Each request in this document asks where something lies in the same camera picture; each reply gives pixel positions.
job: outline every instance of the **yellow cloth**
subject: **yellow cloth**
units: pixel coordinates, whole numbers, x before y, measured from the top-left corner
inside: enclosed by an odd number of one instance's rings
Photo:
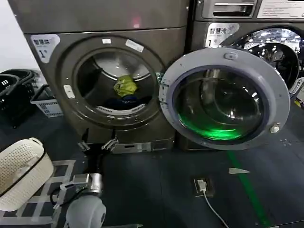
[[[117,79],[114,90],[119,96],[124,97],[126,95],[133,95],[137,90],[137,85],[131,75],[124,75]]]

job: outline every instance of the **stacked dryer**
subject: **stacked dryer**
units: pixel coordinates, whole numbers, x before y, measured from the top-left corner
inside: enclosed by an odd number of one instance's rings
[[[159,83],[184,53],[189,0],[9,0],[31,50],[64,112],[88,143],[115,130],[116,152],[171,148]],[[136,91],[114,86],[132,78]]]

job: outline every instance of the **black cable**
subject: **black cable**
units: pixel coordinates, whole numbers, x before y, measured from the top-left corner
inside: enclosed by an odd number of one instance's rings
[[[73,186],[74,186],[74,184],[69,184],[69,185],[66,185],[66,188],[70,188],[70,187],[73,187]],[[66,205],[66,204],[70,204],[70,203],[73,202],[75,199],[77,199],[78,196],[79,196],[84,190],[86,190],[86,188],[87,188],[87,187],[83,187],[82,189],[80,189],[79,191],[77,191],[70,199],[68,199],[66,202],[63,202],[63,203],[60,204],[59,206],[62,207],[62,206],[64,206],[64,205]],[[55,206],[55,205],[57,204],[57,203],[54,202],[54,200],[53,200],[53,196],[55,195],[56,192],[58,192],[58,193],[60,192],[60,186],[57,187],[57,188],[55,188],[55,189],[51,192],[51,194],[50,194],[50,196],[49,196],[49,199],[50,199],[50,201],[51,201],[51,203],[52,203],[53,206]]]

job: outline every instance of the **white plastic basket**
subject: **white plastic basket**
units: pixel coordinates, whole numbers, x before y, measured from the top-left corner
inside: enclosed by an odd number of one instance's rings
[[[18,180],[16,171],[39,157]],[[36,138],[18,141],[0,153],[0,210],[14,211],[27,202],[50,178],[54,166]]]

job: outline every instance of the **floor socket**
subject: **floor socket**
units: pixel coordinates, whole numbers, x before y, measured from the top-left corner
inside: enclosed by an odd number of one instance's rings
[[[206,188],[206,196],[207,197],[213,197],[214,196],[214,187],[213,187],[213,183],[212,183],[212,180],[211,178],[209,177],[194,177],[191,179],[191,182],[192,182],[192,185],[193,185],[193,193],[194,193],[194,196],[196,197],[201,197],[201,196],[204,196],[204,193],[203,191],[200,189],[200,186],[199,186],[199,181],[205,181],[207,183],[207,188]]]

